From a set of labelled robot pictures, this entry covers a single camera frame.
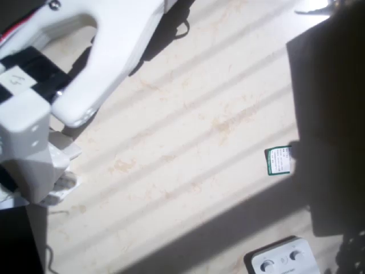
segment red wire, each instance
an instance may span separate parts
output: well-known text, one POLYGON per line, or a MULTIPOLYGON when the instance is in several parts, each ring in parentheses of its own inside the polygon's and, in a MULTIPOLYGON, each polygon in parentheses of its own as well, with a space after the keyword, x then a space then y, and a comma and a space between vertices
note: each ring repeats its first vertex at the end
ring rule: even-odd
POLYGON ((26 23, 31 17, 33 16, 33 14, 29 15, 27 18, 19 21, 18 23, 16 23, 14 26, 12 26, 10 29, 8 29, 5 33, 3 33, 1 35, 0 38, 0 42, 2 42, 4 39, 6 39, 7 36, 9 36, 9 34, 11 34, 14 30, 16 30, 18 27, 20 27, 22 24, 26 23))

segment marble surface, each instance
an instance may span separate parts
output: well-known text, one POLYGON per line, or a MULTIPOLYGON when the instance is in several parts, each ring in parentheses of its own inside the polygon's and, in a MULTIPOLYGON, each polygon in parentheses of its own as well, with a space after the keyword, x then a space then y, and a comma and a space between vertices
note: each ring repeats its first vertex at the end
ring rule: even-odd
MULTIPOLYGON (((306 3, 180 0, 165 16, 139 69, 75 134, 83 184, 50 209, 55 271, 247 273, 248 252, 290 235, 322 272, 336 268, 341 235, 315 236, 300 186, 268 176, 264 155, 298 140, 286 43, 326 19, 296 15, 306 3)), ((68 71, 94 33, 44 52, 68 71)))

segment cable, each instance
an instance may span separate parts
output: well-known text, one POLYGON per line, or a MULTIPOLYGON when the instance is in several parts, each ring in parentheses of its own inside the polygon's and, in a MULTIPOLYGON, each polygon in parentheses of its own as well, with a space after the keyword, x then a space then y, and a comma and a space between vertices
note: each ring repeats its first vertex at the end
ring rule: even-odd
POLYGON ((50 261, 48 262, 48 270, 52 274, 59 274, 57 271, 52 269, 52 263, 53 263, 53 250, 49 245, 46 245, 46 249, 50 251, 50 261))

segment screw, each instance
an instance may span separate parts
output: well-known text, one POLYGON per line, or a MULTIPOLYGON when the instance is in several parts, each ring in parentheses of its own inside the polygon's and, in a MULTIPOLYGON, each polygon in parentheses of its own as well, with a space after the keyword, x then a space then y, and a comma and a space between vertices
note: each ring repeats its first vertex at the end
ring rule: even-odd
POLYGON ((57 11, 61 7, 61 2, 59 2, 58 0, 52 0, 48 5, 51 10, 57 11))

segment sticker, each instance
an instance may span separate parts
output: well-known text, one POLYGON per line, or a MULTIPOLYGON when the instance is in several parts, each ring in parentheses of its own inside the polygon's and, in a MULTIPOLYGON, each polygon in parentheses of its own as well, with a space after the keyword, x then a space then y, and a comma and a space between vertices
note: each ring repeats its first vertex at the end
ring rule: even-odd
POLYGON ((265 155, 270 176, 290 173, 291 146, 270 148, 265 155))
POLYGON ((13 95, 18 95, 36 84, 20 67, 15 66, 0 75, 0 84, 13 95))

